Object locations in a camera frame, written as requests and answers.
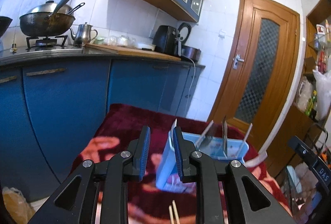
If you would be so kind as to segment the blue base cabinets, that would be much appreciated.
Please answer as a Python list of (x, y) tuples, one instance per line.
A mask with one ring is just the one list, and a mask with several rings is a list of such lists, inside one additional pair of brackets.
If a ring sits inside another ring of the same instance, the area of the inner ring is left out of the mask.
[(112, 104), (183, 117), (202, 70), (109, 56), (1, 66), (1, 186), (51, 195)]

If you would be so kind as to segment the silver fork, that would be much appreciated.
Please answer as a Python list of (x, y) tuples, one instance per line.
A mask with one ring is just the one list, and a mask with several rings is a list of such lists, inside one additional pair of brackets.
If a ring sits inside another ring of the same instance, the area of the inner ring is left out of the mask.
[(207, 147), (211, 140), (213, 139), (213, 137), (215, 136), (217, 132), (217, 125), (213, 124), (210, 129), (207, 131), (204, 139), (202, 140), (202, 142), (199, 145), (199, 149), (205, 148)]
[(195, 142), (195, 147), (199, 148), (199, 146), (201, 145), (202, 141), (205, 139), (206, 134), (208, 133), (208, 131), (211, 129), (211, 127), (213, 126), (214, 121), (211, 120), (210, 123), (207, 125), (207, 127), (204, 129), (204, 131), (202, 132), (201, 136), (199, 137), (199, 139)]

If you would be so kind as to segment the white spoon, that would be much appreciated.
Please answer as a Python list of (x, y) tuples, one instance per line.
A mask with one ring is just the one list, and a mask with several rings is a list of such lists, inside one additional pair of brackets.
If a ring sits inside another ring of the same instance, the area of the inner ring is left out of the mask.
[(263, 151), (261, 154), (256, 156), (255, 158), (248, 160), (245, 162), (246, 168), (253, 168), (256, 166), (259, 166), (261, 163), (264, 162), (264, 160), (268, 157), (268, 154), (266, 151)]

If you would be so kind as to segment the rice cooker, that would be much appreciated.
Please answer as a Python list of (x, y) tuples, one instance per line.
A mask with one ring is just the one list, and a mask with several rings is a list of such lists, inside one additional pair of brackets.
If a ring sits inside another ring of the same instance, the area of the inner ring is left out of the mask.
[(178, 38), (181, 43), (181, 57), (191, 59), (194, 63), (198, 63), (201, 56), (201, 50), (194, 48), (189, 44), (192, 27), (190, 24), (183, 22), (178, 27)]

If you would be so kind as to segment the wooden chopstick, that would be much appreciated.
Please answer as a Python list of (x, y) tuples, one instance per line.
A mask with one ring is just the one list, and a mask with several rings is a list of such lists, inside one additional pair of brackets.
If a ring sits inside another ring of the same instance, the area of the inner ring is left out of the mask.
[(174, 217), (176, 219), (176, 223), (180, 224), (180, 218), (179, 218), (179, 214), (178, 214), (177, 205), (176, 205), (175, 200), (172, 201), (172, 209), (173, 209)]
[(169, 206), (168, 209), (169, 209), (170, 223), (174, 224), (174, 216), (173, 216), (172, 206)]

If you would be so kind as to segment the small black wok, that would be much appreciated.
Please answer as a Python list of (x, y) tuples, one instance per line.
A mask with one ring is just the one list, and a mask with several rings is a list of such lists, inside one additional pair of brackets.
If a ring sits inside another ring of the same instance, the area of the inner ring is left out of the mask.
[(9, 28), (12, 19), (6, 16), (0, 16), (0, 37), (2, 37)]

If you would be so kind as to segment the yellow plastic bag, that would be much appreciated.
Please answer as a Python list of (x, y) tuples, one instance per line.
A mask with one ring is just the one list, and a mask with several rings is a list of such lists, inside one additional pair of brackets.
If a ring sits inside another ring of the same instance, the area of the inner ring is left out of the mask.
[(22, 192), (16, 188), (4, 187), (2, 189), (2, 195), (5, 208), (13, 220), (16, 223), (28, 223), (35, 214), (35, 210), (26, 201)]

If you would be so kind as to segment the steel kettle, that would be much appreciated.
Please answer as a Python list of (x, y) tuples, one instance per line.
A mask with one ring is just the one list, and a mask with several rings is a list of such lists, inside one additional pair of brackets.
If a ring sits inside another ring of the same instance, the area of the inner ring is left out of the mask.
[(75, 46), (85, 46), (98, 36), (98, 31), (92, 29), (92, 25), (87, 22), (78, 26), (77, 33), (74, 33), (73, 29), (70, 28), (70, 33)]

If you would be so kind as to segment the gas stove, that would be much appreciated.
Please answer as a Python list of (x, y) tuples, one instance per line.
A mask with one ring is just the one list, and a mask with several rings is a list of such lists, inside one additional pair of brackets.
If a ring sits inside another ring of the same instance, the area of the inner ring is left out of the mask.
[(67, 41), (68, 36), (67, 35), (60, 35), (60, 36), (54, 36), (54, 37), (27, 37), (26, 43), (27, 43), (27, 51), (30, 51), (32, 49), (49, 49), (49, 48), (55, 48), (57, 46), (64, 48), (65, 43)]

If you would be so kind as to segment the white plastic bag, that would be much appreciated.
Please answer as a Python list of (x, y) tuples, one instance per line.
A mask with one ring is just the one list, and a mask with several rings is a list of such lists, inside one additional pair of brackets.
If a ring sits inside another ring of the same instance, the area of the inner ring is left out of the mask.
[(316, 89), (317, 89), (316, 119), (320, 121), (323, 120), (328, 115), (328, 111), (330, 108), (330, 90), (331, 90), (330, 71), (322, 74), (317, 69), (314, 69), (313, 75), (316, 80)]

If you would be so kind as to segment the red floral blanket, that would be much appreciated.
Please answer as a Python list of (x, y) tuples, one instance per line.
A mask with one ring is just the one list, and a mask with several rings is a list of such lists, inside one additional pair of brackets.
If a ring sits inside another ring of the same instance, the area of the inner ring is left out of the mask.
[(95, 163), (107, 161), (124, 151), (128, 144), (137, 139), (144, 125), (150, 127), (150, 148), (146, 173), (139, 183), (128, 183), (128, 218), (133, 223), (176, 223), (170, 216), (169, 206), (176, 204), (178, 223), (196, 222), (196, 189), (186, 193), (171, 193), (155, 186), (157, 168), (168, 138), (168, 132), (176, 123), (183, 132), (201, 134), (208, 123), (184, 117), (137, 108), (124, 104), (113, 104), (95, 135), (73, 161), (75, 170), (84, 160)]

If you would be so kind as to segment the wooden cutting board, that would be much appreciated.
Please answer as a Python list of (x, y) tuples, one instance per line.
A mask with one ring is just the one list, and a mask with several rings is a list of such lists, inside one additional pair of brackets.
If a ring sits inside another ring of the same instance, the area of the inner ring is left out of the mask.
[(120, 46), (113, 46), (113, 45), (96, 45), (96, 44), (86, 44), (85, 47), (93, 48), (93, 49), (101, 50), (103, 52), (109, 52), (121, 56), (143, 57), (143, 58), (151, 58), (151, 59), (159, 59), (159, 60), (168, 60), (174, 62), (181, 61), (181, 58), (178, 58), (176, 56), (171, 56), (167, 54), (162, 54), (162, 53), (157, 53), (154, 51), (148, 51), (142, 49), (132, 49), (132, 48), (125, 48)]

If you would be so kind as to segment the wooden shelf unit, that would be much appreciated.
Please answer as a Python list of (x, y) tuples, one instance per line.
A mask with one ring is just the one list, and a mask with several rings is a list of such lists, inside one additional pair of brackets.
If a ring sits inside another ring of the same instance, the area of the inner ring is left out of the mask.
[(319, 0), (317, 5), (306, 16), (306, 46), (301, 79), (297, 87), (295, 99), (289, 108), (277, 135), (267, 149), (265, 161), (268, 173), (280, 180), (284, 169), (289, 165), (296, 167), (301, 158), (288, 146), (293, 136), (298, 136), (310, 148), (318, 141), (326, 120), (317, 121), (316, 111), (307, 115), (306, 108), (315, 90), (313, 69), (318, 59), (318, 51), (314, 48), (314, 38), (317, 33), (316, 25), (330, 15), (330, 0)]

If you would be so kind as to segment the wooden door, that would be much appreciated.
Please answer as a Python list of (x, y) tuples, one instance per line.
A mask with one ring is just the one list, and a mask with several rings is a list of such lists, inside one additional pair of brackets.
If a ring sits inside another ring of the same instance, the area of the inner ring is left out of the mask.
[(273, 0), (240, 0), (235, 35), (209, 119), (223, 120), (262, 148), (281, 115), (295, 75), (300, 15)]

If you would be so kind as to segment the black air fryer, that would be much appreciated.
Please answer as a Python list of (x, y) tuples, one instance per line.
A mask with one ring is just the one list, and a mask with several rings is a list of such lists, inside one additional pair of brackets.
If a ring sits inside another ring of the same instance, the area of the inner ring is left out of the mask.
[(181, 41), (177, 28), (167, 25), (160, 25), (153, 37), (155, 52), (170, 56), (181, 56)]

